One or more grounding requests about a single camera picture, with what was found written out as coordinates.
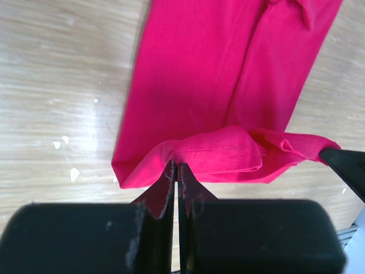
folded fabric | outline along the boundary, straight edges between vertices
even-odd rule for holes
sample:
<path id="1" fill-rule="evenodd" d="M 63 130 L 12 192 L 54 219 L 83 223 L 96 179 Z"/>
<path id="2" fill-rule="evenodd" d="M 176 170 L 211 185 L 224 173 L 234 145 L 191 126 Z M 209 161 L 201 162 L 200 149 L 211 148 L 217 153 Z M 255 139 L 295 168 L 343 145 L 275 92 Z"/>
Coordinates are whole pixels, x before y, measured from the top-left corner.
<path id="1" fill-rule="evenodd" d="M 203 182 L 268 183 L 326 138 L 284 130 L 341 0 L 153 0 L 112 166 L 150 186 L 168 160 Z"/>

seam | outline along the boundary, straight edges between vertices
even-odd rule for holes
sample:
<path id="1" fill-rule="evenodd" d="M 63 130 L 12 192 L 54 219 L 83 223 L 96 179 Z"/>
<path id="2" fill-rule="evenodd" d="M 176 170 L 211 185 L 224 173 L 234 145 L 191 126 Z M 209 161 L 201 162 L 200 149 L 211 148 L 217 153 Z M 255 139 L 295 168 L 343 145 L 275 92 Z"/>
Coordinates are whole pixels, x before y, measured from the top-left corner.
<path id="1" fill-rule="evenodd" d="M 247 146 L 237 146 L 237 147 L 217 147 L 217 148 L 195 148 L 193 150 L 175 150 L 175 152 L 185 152 L 185 151 L 201 151 L 201 150 L 225 150 L 229 148 L 244 148 Z"/>
<path id="2" fill-rule="evenodd" d="M 196 158 L 186 158 L 185 160 L 205 160 L 205 159 L 216 159 L 216 158 L 223 158 L 223 157 L 232 157 L 232 156 L 240 156 L 240 155 L 246 155 L 247 153 L 239 153 L 239 154 L 229 154 L 229 155 L 219 155 L 219 156 L 212 156 L 212 157 L 196 157 Z"/>

white paint chip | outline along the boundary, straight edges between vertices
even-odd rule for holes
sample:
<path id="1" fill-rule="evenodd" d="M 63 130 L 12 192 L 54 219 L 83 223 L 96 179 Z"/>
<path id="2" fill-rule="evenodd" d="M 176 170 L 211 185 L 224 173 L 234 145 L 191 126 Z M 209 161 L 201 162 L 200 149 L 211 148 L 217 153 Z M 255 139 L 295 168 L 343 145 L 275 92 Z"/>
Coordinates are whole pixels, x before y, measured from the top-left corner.
<path id="1" fill-rule="evenodd" d="M 77 168 L 72 168 L 70 171 L 71 182 L 73 183 L 74 181 L 76 181 L 76 179 L 78 178 L 79 175 L 80 175 L 80 171 Z"/>
<path id="2" fill-rule="evenodd" d="M 55 146 L 56 149 L 59 149 L 61 147 L 61 142 L 53 141 L 53 145 Z"/>
<path id="3" fill-rule="evenodd" d="M 66 23 L 69 26 L 73 26 L 75 24 L 75 20 L 72 17 L 68 17 L 67 20 L 66 20 Z"/>
<path id="4" fill-rule="evenodd" d="M 68 143 L 69 143 L 69 141 L 70 141 L 70 139 L 69 139 L 69 137 L 68 137 L 68 136 L 62 136 L 62 140 L 63 140 L 66 144 L 68 144 Z"/>

wood grain surface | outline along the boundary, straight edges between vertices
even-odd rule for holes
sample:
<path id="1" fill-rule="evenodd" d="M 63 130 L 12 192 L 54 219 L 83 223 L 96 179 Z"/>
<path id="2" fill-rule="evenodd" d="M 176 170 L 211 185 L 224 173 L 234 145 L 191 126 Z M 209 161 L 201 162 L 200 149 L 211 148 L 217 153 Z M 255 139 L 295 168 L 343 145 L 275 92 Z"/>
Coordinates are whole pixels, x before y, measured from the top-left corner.
<path id="1" fill-rule="evenodd" d="M 27 203 L 129 202 L 144 191 L 119 189 L 110 161 L 148 2 L 0 1 L 0 232 Z M 364 87 L 365 2 L 344 0 L 288 132 L 365 151 Z M 206 186 L 220 198 L 313 199 L 337 229 L 363 207 L 318 163 L 269 185 Z"/>

metal object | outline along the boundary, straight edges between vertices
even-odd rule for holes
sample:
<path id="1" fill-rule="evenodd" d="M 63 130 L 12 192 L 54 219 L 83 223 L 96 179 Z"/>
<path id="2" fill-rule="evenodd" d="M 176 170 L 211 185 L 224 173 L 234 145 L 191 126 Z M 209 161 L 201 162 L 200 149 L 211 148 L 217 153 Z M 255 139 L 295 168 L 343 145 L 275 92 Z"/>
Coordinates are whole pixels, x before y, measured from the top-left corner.
<path id="1" fill-rule="evenodd" d="M 364 200 L 358 153 L 325 150 L 321 157 Z M 0 273 L 170 273 L 176 181 L 179 273 L 342 272 L 346 258 L 319 204 L 220 200 L 186 163 L 170 161 L 131 204 L 21 208 L 0 240 Z"/>

